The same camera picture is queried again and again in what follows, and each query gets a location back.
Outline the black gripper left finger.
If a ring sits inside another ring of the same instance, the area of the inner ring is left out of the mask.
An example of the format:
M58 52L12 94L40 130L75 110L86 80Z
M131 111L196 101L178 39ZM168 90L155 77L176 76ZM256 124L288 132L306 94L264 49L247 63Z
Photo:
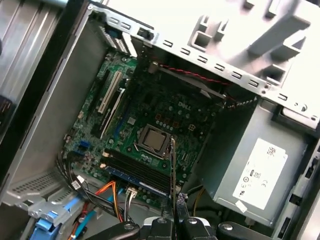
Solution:
M174 240L174 222L165 217L148 217L142 227L132 221L113 225L87 240Z

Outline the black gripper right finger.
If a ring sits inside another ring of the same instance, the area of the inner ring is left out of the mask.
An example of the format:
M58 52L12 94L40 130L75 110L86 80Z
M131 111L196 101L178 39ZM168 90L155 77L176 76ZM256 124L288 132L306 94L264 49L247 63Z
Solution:
M178 240L251 240L253 234L234 222L222 222L215 228L201 217L190 216L188 195L179 193L175 201L175 226Z

